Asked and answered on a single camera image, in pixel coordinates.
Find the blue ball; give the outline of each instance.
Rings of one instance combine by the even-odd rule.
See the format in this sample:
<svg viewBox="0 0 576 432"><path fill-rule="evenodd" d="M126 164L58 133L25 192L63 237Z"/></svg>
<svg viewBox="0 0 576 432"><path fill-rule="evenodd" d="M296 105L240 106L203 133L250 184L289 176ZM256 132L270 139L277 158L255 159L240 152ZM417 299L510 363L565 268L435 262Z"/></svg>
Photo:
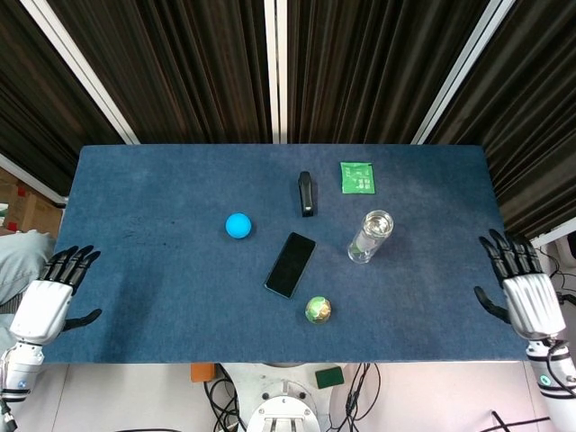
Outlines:
<svg viewBox="0 0 576 432"><path fill-rule="evenodd" d="M244 213L232 213L226 220L226 232L234 239L243 239L252 230L252 222Z"/></svg>

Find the phone screen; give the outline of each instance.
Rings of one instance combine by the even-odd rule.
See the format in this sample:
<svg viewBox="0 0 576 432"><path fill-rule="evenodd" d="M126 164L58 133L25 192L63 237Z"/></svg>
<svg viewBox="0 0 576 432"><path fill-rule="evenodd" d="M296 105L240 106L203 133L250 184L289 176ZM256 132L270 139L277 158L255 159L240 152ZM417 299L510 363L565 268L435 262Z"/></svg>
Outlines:
<svg viewBox="0 0 576 432"><path fill-rule="evenodd" d="M300 276L316 247L316 242L295 232L284 243L264 286L280 295L291 298Z"/></svg>

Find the green ball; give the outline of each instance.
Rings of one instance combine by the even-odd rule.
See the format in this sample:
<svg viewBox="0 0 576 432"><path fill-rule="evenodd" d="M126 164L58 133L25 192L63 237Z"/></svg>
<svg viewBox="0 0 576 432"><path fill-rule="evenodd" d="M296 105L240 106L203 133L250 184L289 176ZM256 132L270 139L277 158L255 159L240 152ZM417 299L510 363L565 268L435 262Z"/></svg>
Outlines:
<svg viewBox="0 0 576 432"><path fill-rule="evenodd" d="M325 297L312 297L306 305L306 318L314 324L328 321L331 312L332 306Z"/></svg>

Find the robotic hand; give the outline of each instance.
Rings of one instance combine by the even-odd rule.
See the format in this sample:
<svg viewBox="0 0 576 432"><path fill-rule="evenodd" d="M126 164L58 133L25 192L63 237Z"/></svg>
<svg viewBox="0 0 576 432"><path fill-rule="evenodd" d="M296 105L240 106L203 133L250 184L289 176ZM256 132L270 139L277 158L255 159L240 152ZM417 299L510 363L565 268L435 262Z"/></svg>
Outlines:
<svg viewBox="0 0 576 432"><path fill-rule="evenodd" d="M504 290L508 309L496 306L479 286L474 288L476 298L489 314L511 324L529 341L526 354L550 420L560 432L576 432L576 368L568 342L558 338L566 328L558 301L571 299L556 296L530 242L510 235L503 238L494 229L490 235L495 246L484 237L480 242Z"/></svg>
<svg viewBox="0 0 576 432"><path fill-rule="evenodd" d="M5 403L24 401L31 392L44 361L42 347L60 332L87 326L102 313L96 309L83 318L66 319L70 301L86 271L100 256L100 252L92 250L92 246L80 250L71 247L57 253L42 269L39 278L28 285L22 297L10 327L16 345L4 352L0 360L0 404L6 424L10 420L6 419L9 409Z"/></svg>

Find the green packet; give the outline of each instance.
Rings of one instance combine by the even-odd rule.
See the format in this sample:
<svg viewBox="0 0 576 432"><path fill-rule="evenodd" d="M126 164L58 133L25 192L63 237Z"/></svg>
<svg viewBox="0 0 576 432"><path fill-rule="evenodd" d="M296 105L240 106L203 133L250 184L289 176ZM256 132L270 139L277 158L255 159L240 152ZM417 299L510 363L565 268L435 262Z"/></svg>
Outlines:
<svg viewBox="0 0 576 432"><path fill-rule="evenodd" d="M374 194L372 164L367 162L340 162L342 194Z"/></svg>

